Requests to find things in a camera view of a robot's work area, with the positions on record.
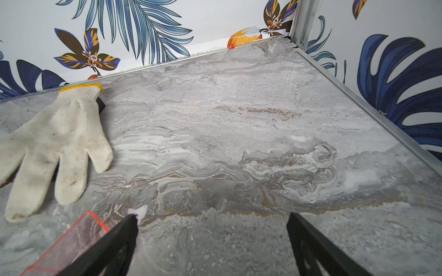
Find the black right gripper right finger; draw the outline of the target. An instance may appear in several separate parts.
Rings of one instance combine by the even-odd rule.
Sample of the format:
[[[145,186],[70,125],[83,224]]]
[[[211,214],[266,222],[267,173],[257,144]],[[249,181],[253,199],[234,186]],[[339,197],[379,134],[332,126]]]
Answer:
[[[369,276],[366,269],[340,250],[298,213],[291,213],[286,225],[301,276]]]

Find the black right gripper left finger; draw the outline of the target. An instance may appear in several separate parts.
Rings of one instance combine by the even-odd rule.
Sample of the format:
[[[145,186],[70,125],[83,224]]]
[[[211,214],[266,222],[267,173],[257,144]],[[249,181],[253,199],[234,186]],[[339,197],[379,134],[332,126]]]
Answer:
[[[135,251],[138,219],[130,214],[85,251],[60,276],[126,276]]]

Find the clear red-rimmed sharpener tray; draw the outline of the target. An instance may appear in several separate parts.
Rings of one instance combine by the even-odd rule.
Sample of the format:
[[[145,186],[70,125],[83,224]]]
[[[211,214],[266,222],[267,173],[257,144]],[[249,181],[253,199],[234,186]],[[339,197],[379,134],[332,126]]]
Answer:
[[[27,267],[22,275],[56,276],[97,243],[110,229],[111,227],[105,225],[95,213],[86,212],[33,265]]]

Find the white knit work glove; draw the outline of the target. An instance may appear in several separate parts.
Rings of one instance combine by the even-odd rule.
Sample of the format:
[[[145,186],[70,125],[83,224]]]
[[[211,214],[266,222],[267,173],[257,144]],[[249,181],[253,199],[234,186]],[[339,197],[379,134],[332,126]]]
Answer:
[[[113,161],[97,99],[99,83],[64,87],[56,100],[34,118],[1,139],[1,182],[16,177],[5,208],[11,223],[26,220],[42,206],[52,178],[55,199],[76,202],[87,184],[88,163],[97,173]]]

